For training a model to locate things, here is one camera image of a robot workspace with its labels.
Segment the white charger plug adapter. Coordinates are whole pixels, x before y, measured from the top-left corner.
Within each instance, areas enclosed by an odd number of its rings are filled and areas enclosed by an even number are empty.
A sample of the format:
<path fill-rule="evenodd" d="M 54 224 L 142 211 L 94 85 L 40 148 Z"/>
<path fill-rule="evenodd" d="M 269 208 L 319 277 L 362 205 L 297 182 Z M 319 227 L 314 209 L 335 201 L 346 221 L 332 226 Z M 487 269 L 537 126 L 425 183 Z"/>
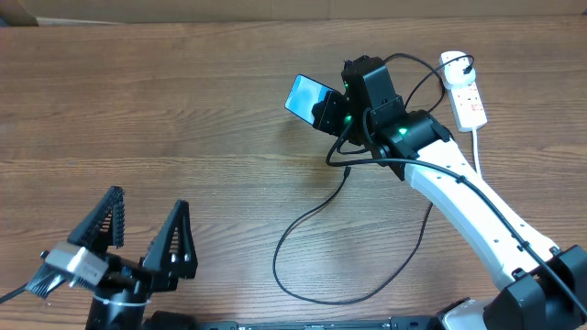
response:
<path fill-rule="evenodd" d="M 466 87 L 476 81 L 476 71 L 473 68 L 474 58 L 459 50 L 443 52 L 439 57 L 439 64 L 443 74 L 444 86 L 453 90 Z"/>

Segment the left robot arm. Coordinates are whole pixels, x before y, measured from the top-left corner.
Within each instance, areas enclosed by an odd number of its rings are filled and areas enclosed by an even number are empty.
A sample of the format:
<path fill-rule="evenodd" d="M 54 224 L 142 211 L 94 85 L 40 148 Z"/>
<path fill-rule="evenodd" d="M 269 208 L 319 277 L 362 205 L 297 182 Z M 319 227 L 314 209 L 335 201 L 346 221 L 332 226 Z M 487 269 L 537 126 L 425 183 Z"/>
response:
<path fill-rule="evenodd" d="M 108 251 L 124 246 L 124 232 L 124 191 L 112 186 L 67 238 L 79 251 L 66 270 L 75 285 L 94 295 L 88 329 L 140 329 L 153 293 L 173 292 L 180 279 L 195 277 L 198 262 L 186 201 L 175 203 L 138 262 Z"/>

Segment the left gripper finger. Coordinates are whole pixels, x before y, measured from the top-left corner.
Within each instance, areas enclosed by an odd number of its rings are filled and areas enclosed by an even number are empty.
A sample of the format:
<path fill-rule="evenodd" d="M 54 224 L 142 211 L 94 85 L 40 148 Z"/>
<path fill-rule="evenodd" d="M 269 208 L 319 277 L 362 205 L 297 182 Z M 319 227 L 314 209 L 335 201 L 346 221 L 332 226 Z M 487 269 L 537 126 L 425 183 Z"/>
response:
<path fill-rule="evenodd" d="M 93 253 L 124 246 L 124 190 L 111 186 L 97 206 L 68 235 L 67 242 Z"/>
<path fill-rule="evenodd" d="M 141 267 L 160 278 L 190 280 L 197 265 L 189 204 L 178 200 L 151 241 Z"/>

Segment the Samsung Galaxy smartphone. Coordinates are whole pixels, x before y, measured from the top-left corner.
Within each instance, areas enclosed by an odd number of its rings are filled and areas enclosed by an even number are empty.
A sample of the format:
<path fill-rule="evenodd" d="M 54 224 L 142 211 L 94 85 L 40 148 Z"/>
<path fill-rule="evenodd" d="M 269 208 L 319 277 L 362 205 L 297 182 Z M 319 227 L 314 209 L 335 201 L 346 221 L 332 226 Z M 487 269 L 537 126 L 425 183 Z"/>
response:
<path fill-rule="evenodd" d="M 298 74 L 284 107 L 313 126 L 324 112 L 328 98 L 336 91 L 303 74 Z"/>

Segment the cardboard backdrop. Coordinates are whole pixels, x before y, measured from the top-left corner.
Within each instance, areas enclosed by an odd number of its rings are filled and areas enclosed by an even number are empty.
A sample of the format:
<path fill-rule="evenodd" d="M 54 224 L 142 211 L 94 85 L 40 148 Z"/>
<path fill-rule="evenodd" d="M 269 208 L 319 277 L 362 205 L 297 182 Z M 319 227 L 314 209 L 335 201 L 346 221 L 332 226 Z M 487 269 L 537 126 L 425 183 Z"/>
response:
<path fill-rule="evenodd" d="M 13 26 L 571 16 L 585 12 L 586 0 L 1 0 L 1 21 Z"/>

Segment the white power strip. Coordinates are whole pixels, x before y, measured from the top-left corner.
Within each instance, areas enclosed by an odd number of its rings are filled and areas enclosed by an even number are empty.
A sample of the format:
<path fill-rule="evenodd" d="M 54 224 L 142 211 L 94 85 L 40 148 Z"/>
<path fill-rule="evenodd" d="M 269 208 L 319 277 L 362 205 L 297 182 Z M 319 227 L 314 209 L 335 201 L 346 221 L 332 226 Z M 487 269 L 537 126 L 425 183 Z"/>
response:
<path fill-rule="evenodd" d="M 447 91 L 451 109 L 460 132 L 470 132 L 487 123 L 487 116 L 476 81 L 466 87 L 453 90 L 447 89 Z"/>

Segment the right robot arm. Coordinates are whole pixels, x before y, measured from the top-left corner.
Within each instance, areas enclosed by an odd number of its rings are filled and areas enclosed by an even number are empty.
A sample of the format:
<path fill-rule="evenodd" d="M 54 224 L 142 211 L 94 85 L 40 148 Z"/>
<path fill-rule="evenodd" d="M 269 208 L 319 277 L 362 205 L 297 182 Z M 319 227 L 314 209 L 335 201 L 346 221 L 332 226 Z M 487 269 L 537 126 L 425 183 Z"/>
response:
<path fill-rule="evenodd" d="M 440 329 L 576 329 L 586 323 L 586 252 L 562 250 L 540 234 L 467 163 L 449 130 L 428 111 L 408 112 L 385 60 L 344 64 L 344 93 L 329 93 L 316 128 L 364 145 L 421 192 L 460 232 L 490 273 L 498 295 L 456 302 Z"/>

